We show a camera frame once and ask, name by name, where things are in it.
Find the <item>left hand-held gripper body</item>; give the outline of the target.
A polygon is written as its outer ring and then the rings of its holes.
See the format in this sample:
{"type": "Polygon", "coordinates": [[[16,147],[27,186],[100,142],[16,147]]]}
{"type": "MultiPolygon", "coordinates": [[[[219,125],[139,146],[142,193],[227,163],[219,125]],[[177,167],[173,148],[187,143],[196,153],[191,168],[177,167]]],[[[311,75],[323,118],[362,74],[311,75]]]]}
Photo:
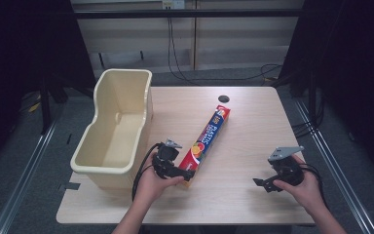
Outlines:
{"type": "Polygon", "coordinates": [[[154,170],[159,177],[183,176],[183,171],[173,164],[179,153],[178,148],[181,148],[181,145],[169,138],[159,144],[158,152],[152,160],[154,170]]]}

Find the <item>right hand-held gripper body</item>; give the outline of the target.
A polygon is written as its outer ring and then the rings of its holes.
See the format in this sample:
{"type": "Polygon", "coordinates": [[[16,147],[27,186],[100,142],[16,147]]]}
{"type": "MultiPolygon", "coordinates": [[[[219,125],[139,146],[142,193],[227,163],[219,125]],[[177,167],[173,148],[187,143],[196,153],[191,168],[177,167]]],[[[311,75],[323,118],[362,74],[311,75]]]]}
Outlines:
{"type": "Polygon", "coordinates": [[[268,162],[277,172],[278,178],[293,186],[304,180],[300,164],[293,158],[293,155],[304,149],[303,146],[277,147],[269,156],[268,162]]]}

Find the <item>plastic wrap box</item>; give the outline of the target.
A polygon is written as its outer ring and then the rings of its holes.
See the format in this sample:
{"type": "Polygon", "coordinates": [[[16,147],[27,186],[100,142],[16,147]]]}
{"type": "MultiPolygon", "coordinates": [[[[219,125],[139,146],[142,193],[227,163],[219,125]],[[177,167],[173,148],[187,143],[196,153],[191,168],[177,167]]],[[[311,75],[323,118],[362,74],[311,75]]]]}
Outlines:
{"type": "Polygon", "coordinates": [[[195,174],[198,173],[201,163],[205,160],[220,131],[223,129],[224,123],[230,116],[230,112],[231,109],[226,106],[216,106],[212,116],[207,121],[196,141],[181,160],[179,164],[181,170],[194,172],[195,174]]]}

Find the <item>person's left hand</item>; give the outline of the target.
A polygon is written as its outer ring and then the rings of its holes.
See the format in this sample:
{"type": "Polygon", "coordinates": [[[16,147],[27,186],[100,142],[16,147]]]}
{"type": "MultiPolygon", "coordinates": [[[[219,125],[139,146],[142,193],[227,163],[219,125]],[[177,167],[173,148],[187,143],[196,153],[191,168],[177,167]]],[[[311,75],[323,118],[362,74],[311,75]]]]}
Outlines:
{"type": "Polygon", "coordinates": [[[152,204],[171,186],[175,186],[183,181],[165,179],[159,177],[154,167],[149,164],[142,170],[142,175],[137,185],[135,199],[149,200],[152,204]]]}

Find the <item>person's right hand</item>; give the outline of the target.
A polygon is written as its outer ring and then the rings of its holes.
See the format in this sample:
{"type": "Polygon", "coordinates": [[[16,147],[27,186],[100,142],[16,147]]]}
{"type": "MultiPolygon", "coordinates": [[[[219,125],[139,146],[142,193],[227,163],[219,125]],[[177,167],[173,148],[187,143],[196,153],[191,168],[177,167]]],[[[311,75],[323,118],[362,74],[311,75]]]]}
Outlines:
{"type": "Polygon", "coordinates": [[[304,179],[298,185],[291,185],[279,179],[274,180],[273,184],[291,194],[309,215],[315,216],[325,208],[320,195],[318,180],[311,172],[304,171],[303,174],[304,179]]]}

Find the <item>cream plastic bin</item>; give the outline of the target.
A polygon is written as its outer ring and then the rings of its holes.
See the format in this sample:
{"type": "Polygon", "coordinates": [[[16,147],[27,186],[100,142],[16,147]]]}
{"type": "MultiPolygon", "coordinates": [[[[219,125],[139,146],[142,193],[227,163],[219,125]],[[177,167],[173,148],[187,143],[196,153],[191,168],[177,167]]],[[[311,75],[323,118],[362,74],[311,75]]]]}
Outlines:
{"type": "Polygon", "coordinates": [[[130,188],[147,150],[153,118],[152,73],[108,69],[93,91],[94,116],[70,161],[102,189],[130,188]]]}

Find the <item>black tape strip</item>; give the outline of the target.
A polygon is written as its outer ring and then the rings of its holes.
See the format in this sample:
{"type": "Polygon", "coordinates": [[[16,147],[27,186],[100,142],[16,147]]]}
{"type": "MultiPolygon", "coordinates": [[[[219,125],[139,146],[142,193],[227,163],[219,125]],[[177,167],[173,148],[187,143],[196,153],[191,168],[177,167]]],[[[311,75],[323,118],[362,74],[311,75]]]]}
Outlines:
{"type": "Polygon", "coordinates": [[[62,183],[58,187],[58,190],[61,191],[61,192],[65,192],[66,190],[78,190],[79,187],[80,187],[80,183],[67,182],[67,183],[62,183]]]}

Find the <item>dark curtain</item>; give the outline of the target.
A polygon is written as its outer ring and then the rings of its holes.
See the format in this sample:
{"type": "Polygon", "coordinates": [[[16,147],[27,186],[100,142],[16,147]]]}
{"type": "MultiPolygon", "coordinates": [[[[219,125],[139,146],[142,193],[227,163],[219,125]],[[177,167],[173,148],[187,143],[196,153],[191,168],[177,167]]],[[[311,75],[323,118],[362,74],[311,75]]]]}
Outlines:
{"type": "Polygon", "coordinates": [[[73,13],[72,0],[0,0],[0,149],[27,93],[65,102],[65,87],[94,86],[73,13]]]}
{"type": "Polygon", "coordinates": [[[374,163],[374,0],[304,0],[280,76],[302,95],[315,79],[374,163]]]}

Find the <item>black metal stand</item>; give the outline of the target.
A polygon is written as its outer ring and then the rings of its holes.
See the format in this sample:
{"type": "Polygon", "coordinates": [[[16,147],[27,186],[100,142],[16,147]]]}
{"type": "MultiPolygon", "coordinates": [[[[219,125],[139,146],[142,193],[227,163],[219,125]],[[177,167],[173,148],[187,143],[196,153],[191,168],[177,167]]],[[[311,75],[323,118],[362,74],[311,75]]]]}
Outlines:
{"type": "Polygon", "coordinates": [[[65,103],[67,101],[67,94],[63,89],[62,80],[52,70],[43,71],[40,78],[40,103],[43,118],[42,134],[44,135],[53,123],[50,97],[53,97],[56,103],[65,103]]]}

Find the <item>black horizontal bar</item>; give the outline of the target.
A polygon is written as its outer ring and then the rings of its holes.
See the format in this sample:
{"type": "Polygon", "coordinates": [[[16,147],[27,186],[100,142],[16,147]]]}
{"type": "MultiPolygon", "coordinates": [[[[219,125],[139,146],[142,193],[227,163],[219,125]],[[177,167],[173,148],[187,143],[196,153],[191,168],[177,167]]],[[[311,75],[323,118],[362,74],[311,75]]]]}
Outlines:
{"type": "Polygon", "coordinates": [[[301,17],[303,10],[139,10],[139,11],[76,11],[77,19],[157,19],[157,18],[252,18],[301,17]]]}

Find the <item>metal floor rail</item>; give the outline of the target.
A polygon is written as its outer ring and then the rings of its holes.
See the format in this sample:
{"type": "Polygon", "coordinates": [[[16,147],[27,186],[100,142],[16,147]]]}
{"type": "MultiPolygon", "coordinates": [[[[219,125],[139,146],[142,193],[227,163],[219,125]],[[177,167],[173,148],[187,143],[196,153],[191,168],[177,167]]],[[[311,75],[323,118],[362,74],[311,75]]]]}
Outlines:
{"type": "Polygon", "coordinates": [[[374,223],[369,216],[368,211],[359,201],[356,193],[354,192],[351,184],[347,180],[344,172],[338,164],[333,152],[322,136],[318,127],[313,125],[313,121],[309,117],[309,111],[306,104],[299,99],[295,100],[295,105],[304,121],[304,125],[308,127],[309,135],[314,140],[316,148],[320,152],[327,168],[331,172],[333,178],[338,185],[345,201],[347,202],[357,224],[359,225],[363,234],[374,234],[374,223]]]}
{"type": "Polygon", "coordinates": [[[17,182],[16,187],[11,193],[10,198],[6,202],[3,210],[0,213],[0,234],[7,234],[15,216],[18,213],[20,204],[25,197],[27,189],[30,185],[31,180],[40,164],[40,161],[53,137],[54,131],[56,129],[57,120],[43,132],[38,140],[37,145],[34,148],[20,178],[17,182]]]}

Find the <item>white wall socket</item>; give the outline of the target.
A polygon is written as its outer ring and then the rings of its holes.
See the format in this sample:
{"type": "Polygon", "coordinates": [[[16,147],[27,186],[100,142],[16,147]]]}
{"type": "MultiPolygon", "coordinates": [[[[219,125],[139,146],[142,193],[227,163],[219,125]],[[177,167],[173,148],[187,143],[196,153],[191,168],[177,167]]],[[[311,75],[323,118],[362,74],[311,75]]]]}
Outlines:
{"type": "Polygon", "coordinates": [[[162,0],[164,10],[184,10],[185,0],[162,0]]]}

